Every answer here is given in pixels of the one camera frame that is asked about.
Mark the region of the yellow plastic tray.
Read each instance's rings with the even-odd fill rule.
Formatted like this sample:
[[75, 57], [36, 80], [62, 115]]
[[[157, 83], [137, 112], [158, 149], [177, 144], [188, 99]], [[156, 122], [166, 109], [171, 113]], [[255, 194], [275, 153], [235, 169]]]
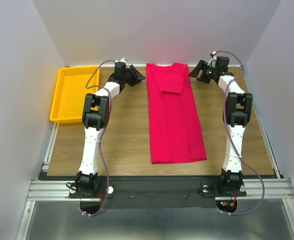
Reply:
[[95, 93], [99, 85], [99, 69], [96, 65], [62, 67], [58, 70], [49, 119], [58, 124], [80, 123], [85, 96]]

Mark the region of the red t shirt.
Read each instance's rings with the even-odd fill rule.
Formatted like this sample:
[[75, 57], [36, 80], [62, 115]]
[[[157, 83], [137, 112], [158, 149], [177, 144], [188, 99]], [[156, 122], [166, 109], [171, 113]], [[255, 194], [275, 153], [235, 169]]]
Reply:
[[152, 164], [192, 163], [207, 158], [188, 74], [189, 68], [183, 63], [146, 66]]

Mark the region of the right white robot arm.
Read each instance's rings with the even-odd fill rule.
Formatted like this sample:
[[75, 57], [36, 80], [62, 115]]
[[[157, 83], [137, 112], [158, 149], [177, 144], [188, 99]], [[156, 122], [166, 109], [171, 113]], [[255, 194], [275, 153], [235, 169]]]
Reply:
[[229, 58], [211, 54], [211, 60], [200, 60], [189, 77], [209, 84], [214, 81], [224, 92], [223, 122], [227, 133], [226, 154], [217, 191], [228, 195], [243, 190], [242, 145], [246, 127], [251, 119], [253, 95], [245, 92], [229, 72]]

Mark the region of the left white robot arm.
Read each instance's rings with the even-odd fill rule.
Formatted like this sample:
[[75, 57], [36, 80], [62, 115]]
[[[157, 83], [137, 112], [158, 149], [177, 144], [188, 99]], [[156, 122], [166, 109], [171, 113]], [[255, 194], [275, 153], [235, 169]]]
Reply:
[[82, 112], [85, 132], [83, 155], [75, 181], [66, 184], [70, 194], [93, 197], [97, 192], [101, 192], [97, 184], [97, 157], [101, 152], [102, 137], [110, 119], [112, 99], [119, 95], [126, 85], [133, 87], [145, 80], [145, 76], [124, 59], [114, 60], [113, 63], [114, 72], [105, 85], [90, 85], [91, 79], [98, 70], [95, 70], [85, 85], [86, 89], [99, 88], [99, 90], [85, 96]]

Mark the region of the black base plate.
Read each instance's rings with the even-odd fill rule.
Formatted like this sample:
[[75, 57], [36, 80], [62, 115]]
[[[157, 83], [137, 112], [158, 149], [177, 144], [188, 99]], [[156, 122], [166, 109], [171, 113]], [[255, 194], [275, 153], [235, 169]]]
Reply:
[[68, 182], [69, 198], [80, 200], [83, 211], [103, 209], [164, 209], [224, 207], [244, 197], [244, 183], [223, 182], [218, 176], [112, 176], [96, 177], [92, 183]]

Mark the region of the aluminium frame rail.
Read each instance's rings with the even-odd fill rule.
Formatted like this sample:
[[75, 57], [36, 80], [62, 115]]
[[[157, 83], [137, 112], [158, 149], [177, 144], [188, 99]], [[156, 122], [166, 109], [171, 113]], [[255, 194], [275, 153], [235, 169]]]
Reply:
[[61, 235], [62, 220], [70, 214], [64, 214], [67, 207], [74, 206], [68, 197], [65, 181], [47, 179], [47, 171], [58, 132], [55, 123], [45, 151], [40, 173], [30, 182], [26, 203], [16, 238], [18, 240], [53, 240]]

